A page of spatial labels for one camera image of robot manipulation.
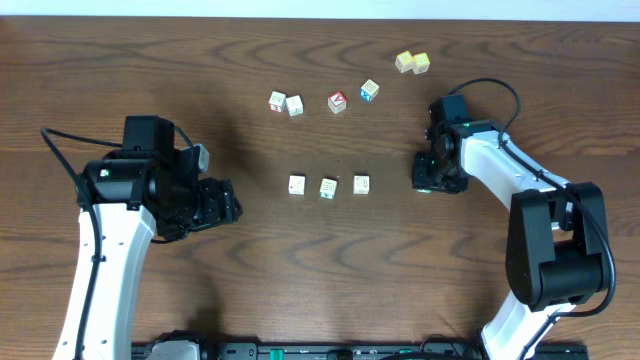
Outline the wooden block letter Y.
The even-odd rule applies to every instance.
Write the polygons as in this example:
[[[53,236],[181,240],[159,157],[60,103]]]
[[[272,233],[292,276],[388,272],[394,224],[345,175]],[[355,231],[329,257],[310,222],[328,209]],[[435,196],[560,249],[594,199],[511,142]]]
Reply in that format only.
[[[367,175],[355,175],[353,178],[353,193],[367,195],[370,191],[370,177]]]

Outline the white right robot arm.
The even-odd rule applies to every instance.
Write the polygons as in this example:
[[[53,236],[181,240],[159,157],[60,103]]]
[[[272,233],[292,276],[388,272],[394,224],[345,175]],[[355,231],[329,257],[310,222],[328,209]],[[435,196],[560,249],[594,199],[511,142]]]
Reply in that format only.
[[[563,318],[591,317],[612,302],[616,268],[603,194],[541,167],[491,121],[435,121],[417,153],[412,186],[458,194],[479,180],[509,212],[510,292],[481,331],[489,359],[530,359]]]

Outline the wooden block with dots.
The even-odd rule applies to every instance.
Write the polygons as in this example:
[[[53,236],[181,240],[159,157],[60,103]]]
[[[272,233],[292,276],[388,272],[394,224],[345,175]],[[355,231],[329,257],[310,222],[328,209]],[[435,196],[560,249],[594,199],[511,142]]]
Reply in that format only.
[[[291,195],[303,195],[305,193],[306,177],[304,175],[290,175],[288,192]]]

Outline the wooden block green edge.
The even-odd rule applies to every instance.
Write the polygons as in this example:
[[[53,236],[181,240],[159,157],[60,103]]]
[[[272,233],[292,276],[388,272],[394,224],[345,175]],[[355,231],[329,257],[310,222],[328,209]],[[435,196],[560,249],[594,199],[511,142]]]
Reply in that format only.
[[[336,180],[323,178],[319,190],[320,197],[333,200],[335,198],[337,185],[338,182]]]

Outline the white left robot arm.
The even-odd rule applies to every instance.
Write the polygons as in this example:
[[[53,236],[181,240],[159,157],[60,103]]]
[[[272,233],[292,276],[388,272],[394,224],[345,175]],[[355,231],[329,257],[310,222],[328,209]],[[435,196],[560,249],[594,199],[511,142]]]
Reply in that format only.
[[[79,254],[57,359],[128,359],[140,277],[152,242],[171,243],[238,220],[230,180],[201,179],[179,156],[91,161],[80,180]]]

